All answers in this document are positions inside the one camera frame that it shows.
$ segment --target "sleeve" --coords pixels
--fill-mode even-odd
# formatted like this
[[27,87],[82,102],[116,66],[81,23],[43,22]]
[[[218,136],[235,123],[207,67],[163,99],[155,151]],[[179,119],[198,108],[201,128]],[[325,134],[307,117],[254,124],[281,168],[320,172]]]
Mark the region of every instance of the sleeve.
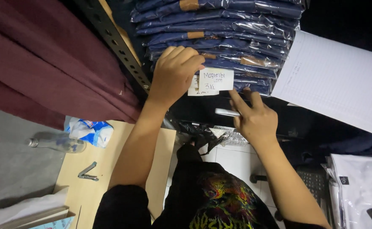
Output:
[[102,196],[93,229],[150,228],[146,191],[137,185],[117,185]]
[[326,229],[324,226],[284,220],[286,229]]

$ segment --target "glass bottle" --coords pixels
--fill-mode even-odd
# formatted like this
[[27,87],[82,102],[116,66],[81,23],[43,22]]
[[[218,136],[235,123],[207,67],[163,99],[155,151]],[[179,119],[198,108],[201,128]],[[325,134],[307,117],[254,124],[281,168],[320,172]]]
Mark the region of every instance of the glass bottle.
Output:
[[60,152],[73,154],[83,152],[87,144],[83,140],[71,139],[68,137],[61,137],[52,140],[29,138],[26,140],[26,143],[32,148],[46,147]]

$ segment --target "tile floor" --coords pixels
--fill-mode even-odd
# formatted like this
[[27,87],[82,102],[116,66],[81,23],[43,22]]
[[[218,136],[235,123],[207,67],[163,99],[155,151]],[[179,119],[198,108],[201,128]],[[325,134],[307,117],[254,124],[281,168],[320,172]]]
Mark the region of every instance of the tile floor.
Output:
[[[170,169],[168,175],[168,182],[166,184],[165,199],[169,192],[169,187],[172,185],[172,176],[174,169],[177,164],[176,151],[179,149],[179,145],[175,145],[173,149],[172,160],[170,162]],[[207,152],[207,145],[201,148],[200,154]],[[272,200],[270,188],[268,182],[260,181],[256,184],[250,182],[251,173],[265,174],[263,166],[255,152],[255,150],[247,145],[245,147],[240,146],[217,146],[211,150],[208,155],[204,155],[203,161],[217,162],[223,168],[243,180],[250,188],[261,198],[261,200],[268,206],[272,215],[275,214],[276,207]],[[285,229],[283,222],[278,222],[280,229]]]

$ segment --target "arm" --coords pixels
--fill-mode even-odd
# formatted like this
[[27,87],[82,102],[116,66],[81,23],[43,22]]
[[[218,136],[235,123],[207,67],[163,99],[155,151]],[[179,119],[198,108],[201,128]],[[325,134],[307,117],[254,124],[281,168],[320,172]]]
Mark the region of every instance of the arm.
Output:
[[156,63],[152,86],[141,115],[127,138],[111,175],[109,188],[145,188],[159,129],[166,111],[188,90],[204,57],[192,48],[169,47]]
[[244,89],[250,108],[235,90],[230,104],[241,116],[234,125],[258,154],[268,176],[272,197],[284,219],[331,228],[316,200],[286,159],[276,139],[278,116],[263,104],[258,92]]

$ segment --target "maroon curtain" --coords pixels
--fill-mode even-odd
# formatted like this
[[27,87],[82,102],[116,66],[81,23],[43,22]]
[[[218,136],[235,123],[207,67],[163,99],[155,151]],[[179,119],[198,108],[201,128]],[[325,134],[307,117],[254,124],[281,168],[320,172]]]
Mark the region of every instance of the maroon curtain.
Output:
[[0,0],[0,110],[63,129],[66,115],[134,123],[117,59],[57,0]]

